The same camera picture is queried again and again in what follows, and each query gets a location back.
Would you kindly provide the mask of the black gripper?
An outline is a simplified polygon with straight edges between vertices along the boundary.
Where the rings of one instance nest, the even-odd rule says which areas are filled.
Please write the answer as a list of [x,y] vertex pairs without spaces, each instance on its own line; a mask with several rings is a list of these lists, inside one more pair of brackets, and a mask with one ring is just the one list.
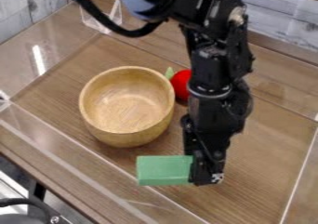
[[243,130],[253,107],[248,89],[233,88],[212,98],[189,95],[182,127],[184,153],[192,155],[188,181],[196,185],[223,182],[231,137]]

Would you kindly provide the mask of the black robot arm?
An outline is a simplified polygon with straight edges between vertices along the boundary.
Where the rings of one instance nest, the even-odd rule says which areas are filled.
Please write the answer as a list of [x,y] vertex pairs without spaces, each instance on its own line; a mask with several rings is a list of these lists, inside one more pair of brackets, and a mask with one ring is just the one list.
[[185,39],[190,76],[186,114],[180,119],[188,182],[223,180],[231,137],[240,133],[253,99],[244,76],[253,55],[247,42],[248,15],[241,0],[121,0],[146,22],[176,20]]

